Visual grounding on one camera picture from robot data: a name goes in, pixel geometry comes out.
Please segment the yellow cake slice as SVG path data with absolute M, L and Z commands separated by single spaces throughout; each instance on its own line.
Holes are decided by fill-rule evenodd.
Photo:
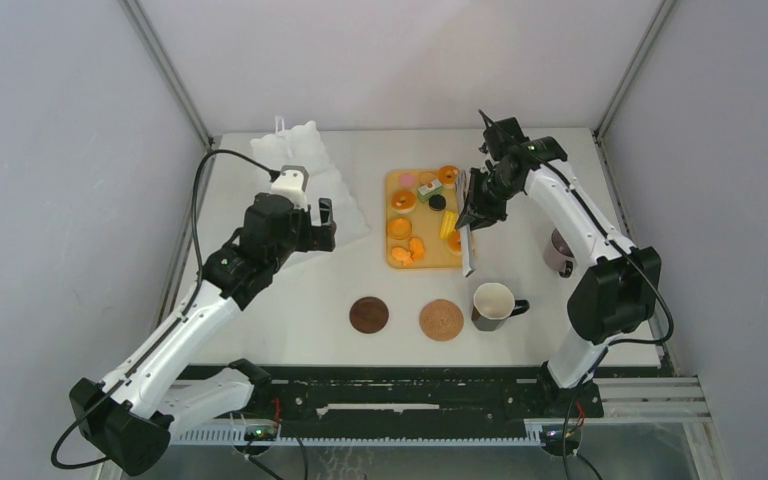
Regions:
M 439 230 L 439 238 L 447 240 L 454 232 L 457 231 L 457 221 L 459 215 L 456 212 L 445 210 Z

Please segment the metal serving tongs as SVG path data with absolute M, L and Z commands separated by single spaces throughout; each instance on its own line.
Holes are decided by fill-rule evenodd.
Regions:
M 470 173 L 462 170 L 456 177 L 455 194 L 457 200 L 458 220 L 456 222 L 456 231 L 460 234 L 461 240 L 461 263 L 462 274 L 465 278 L 470 277 L 475 271 L 473 259 L 473 240 L 469 224 L 463 220 L 467 213 L 467 197 L 469 187 Z

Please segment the orange fish cookie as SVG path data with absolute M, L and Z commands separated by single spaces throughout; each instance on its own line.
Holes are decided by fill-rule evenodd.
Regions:
M 419 237 L 413 237 L 409 240 L 408 244 L 411 259 L 415 262 L 422 260 L 426 252 L 422 239 Z
M 398 262 L 401 267 L 406 267 L 414 263 L 412 252 L 401 246 L 393 247 L 390 250 L 390 256 Z

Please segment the white three-tier dessert stand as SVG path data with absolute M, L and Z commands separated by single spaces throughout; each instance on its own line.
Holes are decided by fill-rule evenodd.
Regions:
M 277 116 L 275 131 L 251 140 L 250 147 L 253 159 L 269 168 L 278 170 L 292 165 L 307 171 L 305 194 L 311 206 L 311 223 L 315 226 L 323 223 L 319 200 L 329 199 L 336 225 L 337 250 L 370 234 L 366 217 L 342 173 L 331 160 L 315 121 L 288 128 L 284 119 Z

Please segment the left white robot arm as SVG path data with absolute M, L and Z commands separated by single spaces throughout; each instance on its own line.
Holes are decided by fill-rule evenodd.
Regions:
M 180 434 L 224 413 L 250 417 L 271 407 L 262 370 L 236 361 L 219 373 L 177 392 L 171 386 L 194 354 L 272 284 L 296 252 L 331 252 L 336 246 L 333 205 L 311 209 L 281 194 L 256 195 L 241 227 L 207 257 L 188 299 L 145 342 L 99 381 L 78 380 L 69 392 L 71 430 L 130 476 L 145 473 Z

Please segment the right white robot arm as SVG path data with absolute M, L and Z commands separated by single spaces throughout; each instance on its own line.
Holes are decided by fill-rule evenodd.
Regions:
M 462 175 L 456 188 L 458 226 L 478 230 L 504 221 L 508 201 L 522 193 L 552 221 L 582 273 L 567 301 L 571 330 L 544 365 L 551 380 L 537 391 L 542 410 L 562 416 L 609 348 L 638 343 L 634 332 L 666 306 L 658 290 L 661 258 L 610 223 L 554 138 L 486 139 L 479 150 L 485 165 Z

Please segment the black sandwich cookie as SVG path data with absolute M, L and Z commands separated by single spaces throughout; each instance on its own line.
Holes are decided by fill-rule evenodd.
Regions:
M 447 207 L 447 200 L 443 195 L 435 194 L 428 198 L 427 204 L 432 211 L 443 211 Z

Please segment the yellow serving tray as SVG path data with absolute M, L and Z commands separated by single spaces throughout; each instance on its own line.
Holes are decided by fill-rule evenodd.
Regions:
M 418 185 L 413 189 L 403 189 L 398 182 L 398 177 L 403 173 L 412 173 L 418 176 L 423 171 L 433 171 L 438 173 L 437 169 L 420 168 L 420 169 L 408 169 L 408 170 L 394 170 L 385 175 L 385 233 L 384 233 L 384 248 L 385 248 L 385 261 L 386 263 L 397 270 L 442 270 L 442 269 L 460 269 L 462 267 L 461 256 L 452 255 L 446 246 L 446 240 L 439 238 L 439 230 L 445 210 L 450 210 L 458 214 L 457 200 L 454 189 L 445 189 L 440 193 L 447 200 L 447 207 L 443 211 L 432 211 L 427 202 L 420 202 L 416 204 L 415 209 L 406 215 L 398 214 L 393 211 L 390 206 L 391 196 L 399 190 L 410 190 L 417 193 Z M 412 235 L 408 239 L 393 240 L 387 237 L 386 225 L 387 222 L 394 217 L 406 217 L 412 223 Z M 393 247 L 401 246 L 409 249 L 409 240 L 413 237 L 419 237 L 422 239 L 425 246 L 424 258 L 406 267 L 401 267 L 390 256 L 390 250 Z

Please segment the orange donut left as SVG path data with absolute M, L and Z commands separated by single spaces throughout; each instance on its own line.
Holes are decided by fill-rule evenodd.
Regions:
M 411 213 L 418 203 L 418 197 L 410 190 L 396 191 L 390 198 L 390 206 L 398 214 Z

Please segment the orange egg tart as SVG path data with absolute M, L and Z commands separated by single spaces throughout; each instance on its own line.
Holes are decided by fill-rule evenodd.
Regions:
M 387 237 L 393 240 L 408 239 L 412 235 L 412 223 L 406 217 L 391 218 L 386 225 Z

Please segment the pink macaron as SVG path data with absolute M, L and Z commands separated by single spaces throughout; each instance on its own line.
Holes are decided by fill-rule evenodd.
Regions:
M 399 185 L 403 189 L 413 189 L 418 185 L 418 178 L 412 173 L 403 173 L 398 177 Z

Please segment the black mug white interior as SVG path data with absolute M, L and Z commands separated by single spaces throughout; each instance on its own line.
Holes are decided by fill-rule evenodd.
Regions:
M 528 312 L 530 307 L 528 300 L 516 299 L 507 286 L 488 282 L 473 294 L 471 321 L 479 331 L 492 332 L 509 318 Z

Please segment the dark wooden coaster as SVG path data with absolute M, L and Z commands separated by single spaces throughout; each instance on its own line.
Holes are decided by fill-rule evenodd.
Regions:
M 349 321 L 351 326 L 364 334 L 380 332 L 388 323 L 389 309 L 386 303 L 372 296 L 358 299 L 351 306 Z

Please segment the woven rattan coaster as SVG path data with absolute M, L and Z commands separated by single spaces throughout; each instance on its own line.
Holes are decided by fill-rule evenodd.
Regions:
M 453 302 L 437 299 L 429 302 L 420 311 L 419 326 L 431 340 L 447 342 L 461 333 L 464 316 Z

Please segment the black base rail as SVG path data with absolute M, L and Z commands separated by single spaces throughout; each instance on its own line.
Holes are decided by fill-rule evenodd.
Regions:
M 267 366 L 245 411 L 309 440 L 525 437 L 529 420 L 600 419 L 598 387 L 553 393 L 537 367 Z

